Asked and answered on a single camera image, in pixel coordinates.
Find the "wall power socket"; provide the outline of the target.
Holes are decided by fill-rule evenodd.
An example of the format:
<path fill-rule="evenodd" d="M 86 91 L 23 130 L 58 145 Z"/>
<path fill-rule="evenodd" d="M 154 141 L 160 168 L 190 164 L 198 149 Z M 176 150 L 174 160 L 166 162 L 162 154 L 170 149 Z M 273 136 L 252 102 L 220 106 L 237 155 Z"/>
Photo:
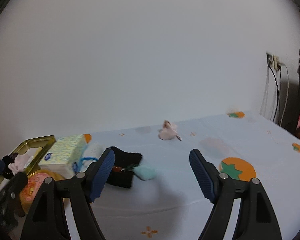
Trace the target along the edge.
<path fill-rule="evenodd" d="M 279 57 L 271 53 L 266 53 L 266 56 L 268 67 L 275 70 L 276 72 L 280 71 L 281 63 L 279 61 Z"/>

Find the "pink tissue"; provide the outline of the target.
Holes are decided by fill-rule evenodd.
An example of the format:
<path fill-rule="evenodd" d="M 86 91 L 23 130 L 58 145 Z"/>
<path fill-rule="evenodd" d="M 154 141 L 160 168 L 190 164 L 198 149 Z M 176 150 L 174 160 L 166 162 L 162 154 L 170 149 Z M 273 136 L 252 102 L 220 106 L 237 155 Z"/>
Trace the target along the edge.
<path fill-rule="evenodd" d="M 162 128 L 159 130 L 158 137 L 161 140 L 172 140 L 177 138 L 179 141 L 182 141 L 178 134 L 178 126 L 168 120 L 163 122 Z"/>

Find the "gold rectangular tin box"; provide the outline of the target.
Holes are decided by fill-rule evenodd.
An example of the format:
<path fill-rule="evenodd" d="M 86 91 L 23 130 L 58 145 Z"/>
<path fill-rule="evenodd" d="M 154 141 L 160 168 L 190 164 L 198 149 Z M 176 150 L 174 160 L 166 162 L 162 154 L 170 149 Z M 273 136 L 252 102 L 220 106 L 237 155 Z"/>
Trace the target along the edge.
<path fill-rule="evenodd" d="M 39 162 L 56 142 L 54 135 L 23 141 L 9 155 L 0 160 L 0 191 L 18 172 L 26 175 L 39 169 Z"/>

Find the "black fuzzy cloth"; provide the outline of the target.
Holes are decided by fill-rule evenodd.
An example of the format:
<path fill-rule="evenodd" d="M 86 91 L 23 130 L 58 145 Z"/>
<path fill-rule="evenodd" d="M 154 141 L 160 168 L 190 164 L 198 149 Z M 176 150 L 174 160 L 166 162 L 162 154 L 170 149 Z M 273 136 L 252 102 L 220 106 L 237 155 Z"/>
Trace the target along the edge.
<path fill-rule="evenodd" d="M 142 154 L 125 152 L 115 146 L 111 146 L 110 149 L 114 151 L 115 161 L 106 183 L 130 189 L 132 187 L 134 168 L 140 165 Z"/>

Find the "mint green soft item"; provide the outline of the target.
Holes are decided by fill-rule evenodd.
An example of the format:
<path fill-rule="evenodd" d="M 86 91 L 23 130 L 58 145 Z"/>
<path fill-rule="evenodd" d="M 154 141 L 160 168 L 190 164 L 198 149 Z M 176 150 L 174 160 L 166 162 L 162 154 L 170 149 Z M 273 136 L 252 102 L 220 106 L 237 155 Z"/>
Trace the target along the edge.
<path fill-rule="evenodd" d="M 148 165 L 139 165 L 133 168 L 134 174 L 143 181 L 151 180 L 156 177 L 156 171 L 154 168 Z"/>

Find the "persimmon print tablecloth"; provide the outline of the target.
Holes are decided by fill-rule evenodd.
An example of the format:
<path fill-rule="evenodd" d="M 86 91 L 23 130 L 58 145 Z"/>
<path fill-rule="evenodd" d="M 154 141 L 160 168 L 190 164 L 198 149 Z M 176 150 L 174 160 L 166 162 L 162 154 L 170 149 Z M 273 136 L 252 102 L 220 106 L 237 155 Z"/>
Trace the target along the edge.
<path fill-rule="evenodd" d="M 300 140 L 264 117 L 245 112 L 177 123 L 180 139 L 161 140 L 159 126 L 97 132 L 92 141 L 142 154 L 152 180 L 125 190 L 106 185 L 92 205 L 106 239 L 197 239 L 212 204 L 189 164 L 192 149 L 218 166 L 225 158 L 250 163 L 274 208 L 283 239 L 300 230 Z M 148 236 L 146 230 L 153 230 Z"/>

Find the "pink cloth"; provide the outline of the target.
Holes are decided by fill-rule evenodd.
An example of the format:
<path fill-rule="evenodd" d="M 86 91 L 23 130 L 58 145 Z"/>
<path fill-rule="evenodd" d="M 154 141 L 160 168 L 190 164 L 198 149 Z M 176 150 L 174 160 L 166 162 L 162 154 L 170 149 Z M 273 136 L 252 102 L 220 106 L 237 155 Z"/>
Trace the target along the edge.
<path fill-rule="evenodd" d="M 30 162 L 33 160 L 33 156 L 28 154 L 17 155 L 14 162 L 8 165 L 8 168 L 12 171 L 15 176 L 18 172 L 23 172 L 27 168 Z"/>

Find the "yellow dotted tissue pack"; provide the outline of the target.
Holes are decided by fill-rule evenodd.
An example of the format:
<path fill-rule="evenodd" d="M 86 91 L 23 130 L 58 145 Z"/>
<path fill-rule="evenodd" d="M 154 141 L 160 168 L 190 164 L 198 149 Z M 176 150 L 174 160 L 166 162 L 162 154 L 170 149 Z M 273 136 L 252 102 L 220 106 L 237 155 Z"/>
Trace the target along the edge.
<path fill-rule="evenodd" d="M 66 179 L 72 178 L 81 168 L 80 159 L 90 141 L 90 134 L 58 138 L 39 162 L 39 167 Z"/>

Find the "white sock blue band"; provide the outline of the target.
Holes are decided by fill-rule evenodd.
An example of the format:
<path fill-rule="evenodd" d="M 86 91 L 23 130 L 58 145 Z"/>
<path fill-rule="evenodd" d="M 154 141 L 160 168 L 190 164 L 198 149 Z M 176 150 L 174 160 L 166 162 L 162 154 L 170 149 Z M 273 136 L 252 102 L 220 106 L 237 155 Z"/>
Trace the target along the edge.
<path fill-rule="evenodd" d="M 79 171 L 86 171 L 86 169 L 92 162 L 98 161 L 106 148 L 107 146 L 102 145 L 98 142 L 90 143 L 79 161 Z"/>

